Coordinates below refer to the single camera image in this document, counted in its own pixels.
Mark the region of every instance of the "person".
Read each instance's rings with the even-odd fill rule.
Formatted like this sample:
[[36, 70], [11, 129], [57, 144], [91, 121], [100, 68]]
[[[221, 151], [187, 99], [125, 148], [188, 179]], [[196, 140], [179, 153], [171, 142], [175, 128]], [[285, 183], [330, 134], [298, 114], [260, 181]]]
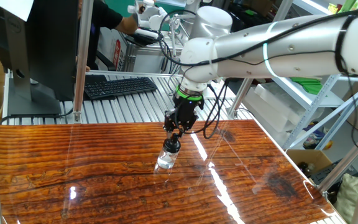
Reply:
[[[78, 22], [80, 22], [82, 5], [83, 0], [80, 0], [78, 6]], [[86, 63], [87, 72], [91, 69], [98, 70], [98, 65], [96, 64], [95, 60], [101, 27], [107, 27], [108, 29], [116, 29], [125, 34], [133, 34], [138, 28], [137, 14], [133, 14], [130, 17], [123, 17], [116, 11], [110, 9], [108, 5], [106, 5], [102, 1], [94, 0], [91, 21], [91, 33], [89, 36], [88, 60]]]

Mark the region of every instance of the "plastic bottle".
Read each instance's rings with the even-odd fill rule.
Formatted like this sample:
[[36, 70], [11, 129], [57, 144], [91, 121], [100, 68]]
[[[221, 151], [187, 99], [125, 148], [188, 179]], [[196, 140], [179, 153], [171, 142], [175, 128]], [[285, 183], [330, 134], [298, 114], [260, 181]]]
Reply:
[[159, 167], [171, 169], [175, 164], [180, 150], [179, 135], [173, 134], [171, 139], [166, 139], [157, 159]]

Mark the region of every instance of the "cardboard box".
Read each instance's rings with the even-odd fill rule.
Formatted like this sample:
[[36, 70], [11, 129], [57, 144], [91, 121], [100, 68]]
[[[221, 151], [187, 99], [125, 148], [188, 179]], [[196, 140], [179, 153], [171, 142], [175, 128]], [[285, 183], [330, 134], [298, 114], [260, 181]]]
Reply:
[[287, 155], [290, 156], [296, 165], [300, 162], [305, 162], [307, 164], [313, 163], [315, 168], [311, 174], [315, 174], [333, 163], [320, 150], [289, 149], [287, 150]]
[[275, 0], [246, 0], [243, 1], [244, 5], [249, 6], [255, 12], [262, 16], [267, 16], [267, 13], [273, 6]]

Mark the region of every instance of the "wood grain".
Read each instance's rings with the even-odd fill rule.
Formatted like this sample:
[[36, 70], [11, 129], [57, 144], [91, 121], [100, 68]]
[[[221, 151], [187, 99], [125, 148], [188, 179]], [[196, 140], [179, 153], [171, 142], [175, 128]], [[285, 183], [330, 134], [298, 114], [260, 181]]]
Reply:
[[155, 168], [164, 139], [161, 123], [0, 126], [2, 214], [8, 224], [311, 223], [334, 212], [254, 121], [184, 136], [171, 170]]

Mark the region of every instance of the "keyboard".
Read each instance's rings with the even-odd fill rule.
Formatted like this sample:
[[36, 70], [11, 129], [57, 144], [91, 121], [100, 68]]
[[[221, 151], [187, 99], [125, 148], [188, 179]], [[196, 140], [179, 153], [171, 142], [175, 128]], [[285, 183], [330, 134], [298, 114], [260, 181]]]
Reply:
[[154, 91], [157, 86], [149, 78], [128, 78], [123, 80], [85, 83], [85, 93], [91, 100], [107, 96], [122, 96]]

